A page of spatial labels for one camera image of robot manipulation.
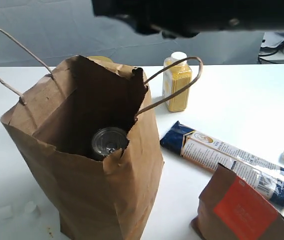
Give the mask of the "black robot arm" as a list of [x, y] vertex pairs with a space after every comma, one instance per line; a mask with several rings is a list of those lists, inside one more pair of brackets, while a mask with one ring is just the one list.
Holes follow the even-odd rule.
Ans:
[[284, 36], [284, 0], [94, 0], [96, 17], [122, 21], [141, 35], [192, 38], [202, 32], [274, 32]]

